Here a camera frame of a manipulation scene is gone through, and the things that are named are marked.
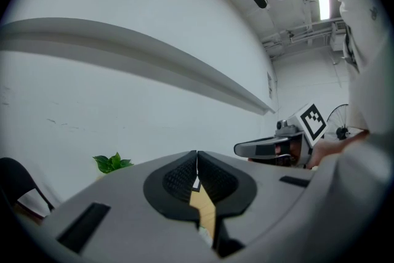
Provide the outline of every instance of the gray device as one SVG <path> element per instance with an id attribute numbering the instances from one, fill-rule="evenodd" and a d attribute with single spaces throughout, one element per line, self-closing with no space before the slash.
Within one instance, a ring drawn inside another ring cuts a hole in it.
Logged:
<path id="1" fill-rule="evenodd" d="M 277 166 L 305 166 L 312 148 L 327 130 L 327 123 L 313 102 L 302 107 L 287 120 L 278 121 L 273 137 L 236 144 L 234 153 L 265 164 Z M 291 154 L 297 146 L 297 156 Z"/>
<path id="2" fill-rule="evenodd" d="M 371 136 L 316 172 L 212 152 L 166 156 L 106 175 L 27 228 L 60 262 L 325 262 L 384 200 L 392 137 Z M 197 160 L 217 210 L 212 249 L 188 204 Z"/>

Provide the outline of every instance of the white sleeve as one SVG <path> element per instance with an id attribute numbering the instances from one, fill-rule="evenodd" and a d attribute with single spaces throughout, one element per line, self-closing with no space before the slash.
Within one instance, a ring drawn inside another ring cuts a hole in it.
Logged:
<path id="1" fill-rule="evenodd" d="M 358 72 L 354 67 L 347 63 L 347 69 L 349 73 L 349 106 L 346 113 L 346 125 L 349 127 L 354 127 L 358 129 L 368 130 L 367 124 L 364 120 L 363 115 L 359 111 L 355 98 L 353 96 L 353 82 L 358 76 Z"/>

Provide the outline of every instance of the ceiling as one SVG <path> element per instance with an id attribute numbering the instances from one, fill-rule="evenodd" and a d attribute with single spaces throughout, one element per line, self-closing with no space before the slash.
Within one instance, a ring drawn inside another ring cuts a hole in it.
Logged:
<path id="1" fill-rule="evenodd" d="M 274 58 L 327 44 L 326 38 L 313 38 L 309 41 L 291 44 L 290 33 L 287 32 L 298 26 L 320 21 L 318 0 L 267 0 L 266 9 L 260 9 L 253 0 L 230 1 L 253 27 L 266 47 L 266 51 Z M 331 18 L 340 17 L 338 0 L 330 0 L 330 3 Z M 300 32 L 307 35 L 307 33 L 327 29 L 330 26 L 331 24 L 327 22 L 313 25 L 309 29 L 307 27 L 296 28 L 292 31 L 292 35 L 297 36 Z"/>

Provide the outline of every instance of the white wall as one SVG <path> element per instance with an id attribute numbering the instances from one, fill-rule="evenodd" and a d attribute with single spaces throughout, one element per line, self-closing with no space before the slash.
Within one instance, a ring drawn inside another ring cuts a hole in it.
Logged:
<path id="1" fill-rule="evenodd" d="M 348 75 L 342 52 L 315 49 L 273 62 L 278 77 L 278 118 L 286 119 L 314 101 L 325 119 L 339 105 L 348 103 Z"/>
<path id="2" fill-rule="evenodd" d="M 276 108 L 268 98 L 272 64 L 227 0 L 14 0 L 2 25 L 48 17 L 151 36 Z M 0 47 L 0 156 L 21 161 L 59 203 L 96 180 L 92 156 L 118 151 L 134 163 L 187 150 L 234 156 L 234 144 L 275 129 L 273 114 L 234 106 L 220 89 L 159 63 L 36 34 L 23 44 L 19 35 Z"/>
<path id="3" fill-rule="evenodd" d="M 234 156 L 234 144 L 273 132 L 273 115 L 261 116 L 127 69 L 160 71 L 199 85 L 171 71 L 97 49 L 41 44 L 123 69 L 1 52 L 0 156 L 35 165 L 60 201 L 96 180 L 95 155 L 118 151 L 137 164 L 187 150 Z"/>
<path id="4" fill-rule="evenodd" d="M 257 36 L 228 0 L 14 0 L 3 24 L 78 18 L 133 30 L 214 67 L 270 108 L 273 69 Z"/>

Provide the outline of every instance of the black chair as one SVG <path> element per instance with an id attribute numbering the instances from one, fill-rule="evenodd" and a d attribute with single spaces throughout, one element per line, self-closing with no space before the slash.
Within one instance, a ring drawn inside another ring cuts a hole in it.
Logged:
<path id="1" fill-rule="evenodd" d="M 42 194 L 29 172 L 14 159 L 0 158 L 0 186 L 12 206 L 24 194 L 36 189 L 47 203 L 49 211 L 54 209 L 53 205 Z"/>

